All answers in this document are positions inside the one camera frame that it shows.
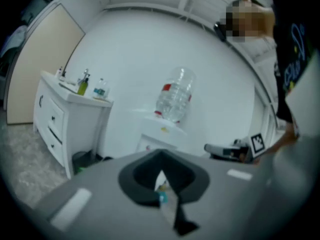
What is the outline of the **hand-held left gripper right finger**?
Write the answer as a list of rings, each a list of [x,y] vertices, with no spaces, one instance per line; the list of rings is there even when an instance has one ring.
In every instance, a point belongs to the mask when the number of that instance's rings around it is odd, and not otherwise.
[[[300,208],[300,161],[291,148],[257,166],[162,149],[159,167],[177,195],[162,240],[258,240],[280,232]]]

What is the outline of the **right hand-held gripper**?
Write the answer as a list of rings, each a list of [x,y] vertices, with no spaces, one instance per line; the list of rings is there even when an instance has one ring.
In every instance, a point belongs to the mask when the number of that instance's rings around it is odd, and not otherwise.
[[[213,159],[251,164],[265,151],[266,145],[261,133],[235,139],[233,143],[224,146],[205,144],[204,150],[212,155]]]

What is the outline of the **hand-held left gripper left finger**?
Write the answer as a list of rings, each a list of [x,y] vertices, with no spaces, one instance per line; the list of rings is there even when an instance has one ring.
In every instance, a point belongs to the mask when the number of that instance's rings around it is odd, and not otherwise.
[[[120,171],[140,152],[85,169],[43,197],[35,211],[71,240],[175,240],[158,208],[131,201],[119,186]]]

